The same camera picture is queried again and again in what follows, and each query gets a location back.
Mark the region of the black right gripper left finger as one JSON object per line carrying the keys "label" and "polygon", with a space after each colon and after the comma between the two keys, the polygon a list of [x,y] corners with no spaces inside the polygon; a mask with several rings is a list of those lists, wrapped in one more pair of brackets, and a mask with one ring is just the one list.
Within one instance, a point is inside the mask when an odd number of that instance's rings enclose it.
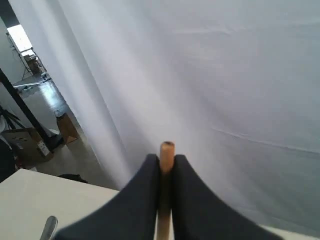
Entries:
{"label": "black right gripper left finger", "polygon": [[160,183],[159,158],[148,154],[128,184],[101,208],[60,229],[56,240],[152,240]]}

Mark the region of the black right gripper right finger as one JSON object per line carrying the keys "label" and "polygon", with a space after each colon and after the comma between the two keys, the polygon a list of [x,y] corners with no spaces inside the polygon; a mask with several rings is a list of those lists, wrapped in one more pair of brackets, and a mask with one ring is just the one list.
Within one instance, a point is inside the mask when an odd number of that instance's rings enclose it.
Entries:
{"label": "black right gripper right finger", "polygon": [[187,158],[174,157],[171,210],[176,240],[279,240],[215,195]]}

